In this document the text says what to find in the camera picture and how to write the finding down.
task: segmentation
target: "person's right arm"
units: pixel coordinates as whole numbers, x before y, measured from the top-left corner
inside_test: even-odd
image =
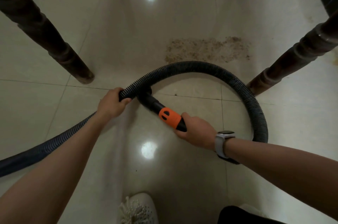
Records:
[[[215,150],[216,130],[205,120],[183,113],[187,132],[181,139]],[[279,145],[230,138],[224,154],[250,168],[281,190],[338,220],[338,162]]]

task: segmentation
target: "forearm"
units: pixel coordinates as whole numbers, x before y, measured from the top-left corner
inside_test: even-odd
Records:
[[[338,220],[338,162],[288,147],[227,140],[224,153],[298,200]]]
[[[94,115],[0,198],[0,223],[56,223],[106,124]]]

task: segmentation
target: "black corrugated hose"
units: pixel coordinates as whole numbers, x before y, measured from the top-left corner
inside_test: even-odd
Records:
[[[182,61],[157,68],[129,85],[125,90],[121,91],[120,100],[125,98],[133,99],[142,90],[149,88],[165,78],[188,72],[205,73],[217,77],[227,83],[234,91],[237,92],[249,113],[251,124],[253,126],[253,141],[264,143],[268,142],[268,128],[265,117],[254,95],[236,76],[214,64],[201,61]],[[95,113],[74,125],[67,131],[40,145],[37,145],[36,147],[1,160],[0,177],[19,171],[44,159],[63,142],[73,136],[94,114]]]

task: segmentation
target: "turned wooden table leg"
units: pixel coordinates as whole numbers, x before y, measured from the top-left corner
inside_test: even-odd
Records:
[[[94,80],[94,74],[65,43],[33,0],[0,0],[0,10],[80,83],[88,84]]]
[[[258,95],[336,46],[338,46],[338,11],[326,22],[318,24],[308,32],[247,86],[254,95]]]

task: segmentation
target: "person's left hand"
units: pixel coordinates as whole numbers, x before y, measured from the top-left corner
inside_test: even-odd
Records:
[[[119,102],[119,92],[123,88],[117,87],[109,90],[108,93],[100,100],[99,106],[95,115],[98,115],[109,121],[112,118],[118,117],[124,111],[126,105],[132,101],[130,98],[123,99]]]

